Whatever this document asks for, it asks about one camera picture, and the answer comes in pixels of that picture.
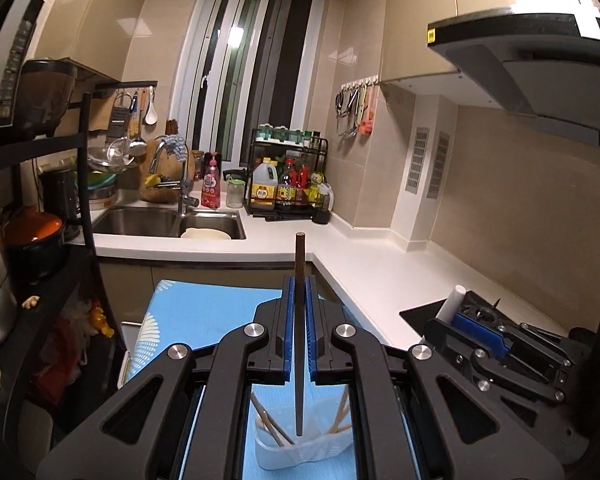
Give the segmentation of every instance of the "pink bottle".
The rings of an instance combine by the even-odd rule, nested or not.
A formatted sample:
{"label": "pink bottle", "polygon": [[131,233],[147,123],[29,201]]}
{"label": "pink bottle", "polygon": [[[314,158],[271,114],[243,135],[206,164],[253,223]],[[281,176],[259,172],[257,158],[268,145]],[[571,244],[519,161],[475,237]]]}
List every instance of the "pink bottle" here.
{"label": "pink bottle", "polygon": [[220,207],[220,172],[218,163],[211,159],[202,179],[202,205],[211,209]]}

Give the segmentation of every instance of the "double sink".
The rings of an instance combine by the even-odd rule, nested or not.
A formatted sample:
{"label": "double sink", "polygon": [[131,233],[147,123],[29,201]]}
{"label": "double sink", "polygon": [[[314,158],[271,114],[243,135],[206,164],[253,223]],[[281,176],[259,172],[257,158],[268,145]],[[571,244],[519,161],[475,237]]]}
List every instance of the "double sink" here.
{"label": "double sink", "polygon": [[195,211],[181,217],[157,207],[113,207],[93,224],[93,232],[104,235],[179,238],[188,228],[217,229],[232,240],[245,240],[237,212]]}

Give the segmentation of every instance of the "faucet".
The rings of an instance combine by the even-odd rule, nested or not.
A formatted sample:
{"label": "faucet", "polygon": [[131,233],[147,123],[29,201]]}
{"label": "faucet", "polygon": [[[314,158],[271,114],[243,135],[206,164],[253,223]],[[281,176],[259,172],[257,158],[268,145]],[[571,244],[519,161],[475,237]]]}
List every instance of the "faucet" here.
{"label": "faucet", "polygon": [[[160,142],[155,149],[154,158],[151,160],[149,165],[149,174],[156,174],[158,171],[158,161],[162,155],[162,151],[167,146],[165,136],[158,137]],[[190,181],[187,179],[187,168],[189,167],[189,150],[187,150],[187,159],[182,163],[182,174],[180,175],[179,182],[161,182],[155,186],[149,186],[147,189],[179,189],[180,195],[178,196],[178,215],[184,216],[187,212],[187,207],[198,207],[200,200],[197,198],[191,198],[189,196],[189,184]]]}

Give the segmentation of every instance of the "vent grille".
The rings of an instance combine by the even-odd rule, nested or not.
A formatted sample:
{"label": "vent grille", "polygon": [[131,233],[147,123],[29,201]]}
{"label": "vent grille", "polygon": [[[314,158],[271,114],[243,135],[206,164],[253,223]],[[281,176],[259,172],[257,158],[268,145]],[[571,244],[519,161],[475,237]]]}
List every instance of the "vent grille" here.
{"label": "vent grille", "polygon": [[422,176],[422,167],[424,166],[424,156],[427,151],[427,141],[429,140],[429,129],[416,129],[416,141],[413,145],[413,154],[411,155],[411,165],[409,166],[409,176],[407,177],[406,191],[413,194],[418,192],[418,184]]}
{"label": "vent grille", "polygon": [[442,176],[445,174],[446,154],[449,151],[450,139],[451,137],[444,132],[440,132],[440,135],[438,136],[438,146],[436,147],[436,155],[433,161],[433,171],[431,172],[427,198],[436,199],[440,194],[440,186],[442,185]]}

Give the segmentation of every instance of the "grater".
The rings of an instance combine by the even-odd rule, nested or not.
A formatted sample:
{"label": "grater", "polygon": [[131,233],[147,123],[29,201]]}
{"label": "grater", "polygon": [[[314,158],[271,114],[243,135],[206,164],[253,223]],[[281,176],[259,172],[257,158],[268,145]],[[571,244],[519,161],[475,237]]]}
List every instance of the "grater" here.
{"label": "grater", "polygon": [[109,117],[109,127],[107,128],[107,141],[121,139],[126,135],[126,128],[128,127],[131,115],[129,107],[124,106],[126,96],[132,100],[131,94],[128,92],[120,92],[116,96],[115,101],[113,101],[113,108]]}

